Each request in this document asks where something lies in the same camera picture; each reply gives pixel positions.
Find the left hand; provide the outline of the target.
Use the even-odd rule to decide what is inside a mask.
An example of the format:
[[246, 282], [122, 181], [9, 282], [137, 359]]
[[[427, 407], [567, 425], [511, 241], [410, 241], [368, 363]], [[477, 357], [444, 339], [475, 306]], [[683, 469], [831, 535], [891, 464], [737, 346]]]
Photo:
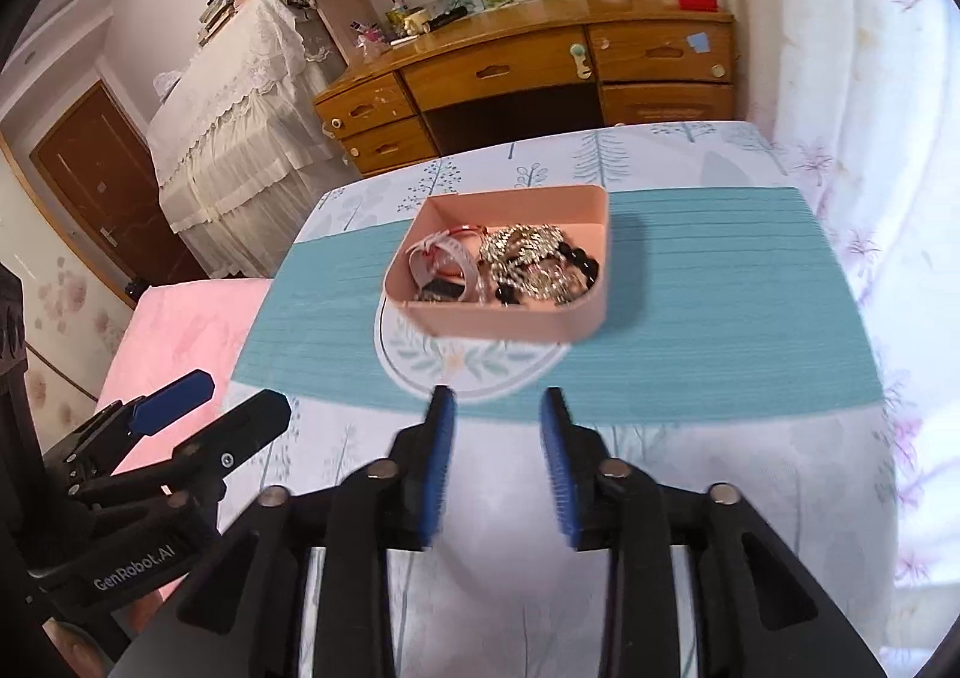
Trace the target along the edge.
[[110, 639], [117, 639], [117, 646], [127, 647], [163, 603], [163, 594], [153, 590], [137, 602], [113, 611], [100, 625], [91, 623], [83, 628], [50, 618], [43, 630], [76, 676], [107, 676], [116, 666], [116, 658], [106, 650]]

